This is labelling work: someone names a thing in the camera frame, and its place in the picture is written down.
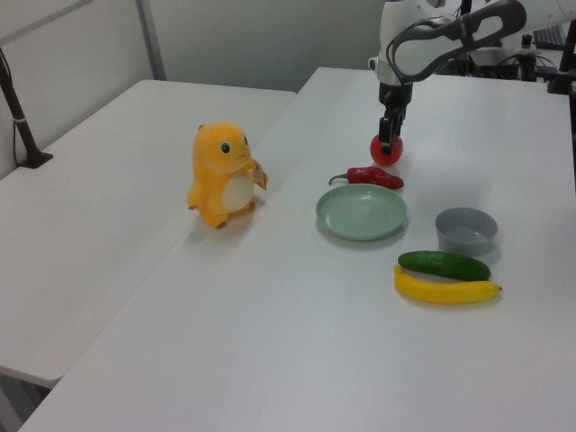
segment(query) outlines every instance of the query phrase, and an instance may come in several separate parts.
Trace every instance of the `light green dish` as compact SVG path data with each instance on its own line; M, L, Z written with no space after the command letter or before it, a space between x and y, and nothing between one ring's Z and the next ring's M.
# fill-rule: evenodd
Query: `light green dish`
M320 224L351 240L376 240L397 230L407 218L406 203L374 184L348 184L322 195L316 205Z

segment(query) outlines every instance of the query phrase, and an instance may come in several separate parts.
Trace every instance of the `banana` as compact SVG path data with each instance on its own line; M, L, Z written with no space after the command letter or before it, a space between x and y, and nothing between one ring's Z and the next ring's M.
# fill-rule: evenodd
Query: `banana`
M459 304L489 300L502 290L489 281L435 283L406 274L399 265L394 267L396 289L421 302Z

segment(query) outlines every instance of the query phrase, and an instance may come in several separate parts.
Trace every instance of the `plush toy belly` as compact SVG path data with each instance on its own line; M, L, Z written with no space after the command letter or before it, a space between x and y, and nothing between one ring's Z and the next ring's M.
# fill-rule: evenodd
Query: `plush toy belly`
M224 186L222 203L230 212L243 209L254 193L254 183L245 175L235 175Z

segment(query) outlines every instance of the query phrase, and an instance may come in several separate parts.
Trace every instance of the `yellow plush toy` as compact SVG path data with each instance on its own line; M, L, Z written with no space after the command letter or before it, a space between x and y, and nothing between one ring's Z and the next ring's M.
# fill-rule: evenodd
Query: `yellow plush toy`
M193 144L194 182L188 207L221 228L233 212L254 207L254 183L266 190L267 175L251 156L244 131L234 123L203 125Z

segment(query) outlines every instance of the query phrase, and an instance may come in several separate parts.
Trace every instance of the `white robotic arm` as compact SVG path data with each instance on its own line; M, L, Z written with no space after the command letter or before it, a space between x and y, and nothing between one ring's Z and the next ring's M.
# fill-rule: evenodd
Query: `white robotic arm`
M447 60L505 36L576 19L576 0L491 1L474 13L442 15L425 0L388 0L382 10L381 50L374 71L380 81L382 152L400 135L412 83L432 75Z

